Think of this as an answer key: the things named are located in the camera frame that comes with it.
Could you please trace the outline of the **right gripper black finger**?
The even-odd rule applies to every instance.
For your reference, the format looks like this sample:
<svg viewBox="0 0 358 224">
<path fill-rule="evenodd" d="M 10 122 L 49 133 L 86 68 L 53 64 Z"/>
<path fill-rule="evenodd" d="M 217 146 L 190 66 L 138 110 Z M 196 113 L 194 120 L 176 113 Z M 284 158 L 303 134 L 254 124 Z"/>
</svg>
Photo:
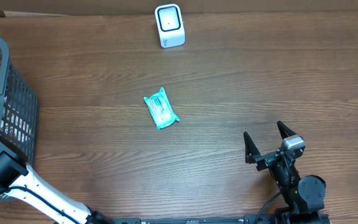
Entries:
<svg viewBox="0 0 358 224">
<path fill-rule="evenodd" d="M 257 163 L 257 158 L 260 157 L 260 152 L 246 131 L 244 132 L 244 144 L 246 154 L 245 162 L 248 164 Z"/>
<path fill-rule="evenodd" d="M 296 135 L 296 132 L 292 131 L 282 121 L 277 121 L 277 127 L 282 139 L 289 138 L 290 136 Z"/>
</svg>

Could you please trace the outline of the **teal wet wipes pack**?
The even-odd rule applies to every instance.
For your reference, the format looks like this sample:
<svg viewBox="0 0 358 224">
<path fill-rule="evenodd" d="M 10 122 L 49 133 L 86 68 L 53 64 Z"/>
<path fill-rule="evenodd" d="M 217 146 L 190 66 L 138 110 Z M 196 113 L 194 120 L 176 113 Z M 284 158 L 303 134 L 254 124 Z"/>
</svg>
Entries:
<svg viewBox="0 0 358 224">
<path fill-rule="evenodd" d="M 164 87 L 150 97 L 144 97 L 144 101 L 150 111 L 157 129 L 169 127 L 176 121 L 180 121 L 169 102 Z"/>
</svg>

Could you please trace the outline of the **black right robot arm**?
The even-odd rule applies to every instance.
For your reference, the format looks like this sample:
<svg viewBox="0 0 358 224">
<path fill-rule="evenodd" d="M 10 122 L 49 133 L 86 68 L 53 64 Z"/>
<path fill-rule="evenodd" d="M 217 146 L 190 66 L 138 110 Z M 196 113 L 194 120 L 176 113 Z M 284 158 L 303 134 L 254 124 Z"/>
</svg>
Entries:
<svg viewBox="0 0 358 224">
<path fill-rule="evenodd" d="M 317 175 L 300 177 L 296 159 L 305 151 L 305 140 L 283 122 L 278 121 L 281 146 L 262 155 L 248 132 L 244 132 L 245 162 L 255 164 L 258 171 L 269 170 L 279 188 L 256 215 L 245 215 L 244 223 L 329 223 L 324 208 L 326 182 Z"/>
</svg>

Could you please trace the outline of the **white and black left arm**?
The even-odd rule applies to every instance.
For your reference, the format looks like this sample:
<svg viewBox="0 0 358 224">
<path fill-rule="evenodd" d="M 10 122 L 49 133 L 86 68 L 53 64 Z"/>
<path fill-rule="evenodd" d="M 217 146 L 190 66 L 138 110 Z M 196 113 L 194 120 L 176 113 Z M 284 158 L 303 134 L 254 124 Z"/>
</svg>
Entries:
<svg viewBox="0 0 358 224">
<path fill-rule="evenodd" d="M 96 210 L 77 202 L 43 180 L 28 157 L 0 135 L 0 195 L 19 199 L 61 224 L 111 223 Z"/>
</svg>

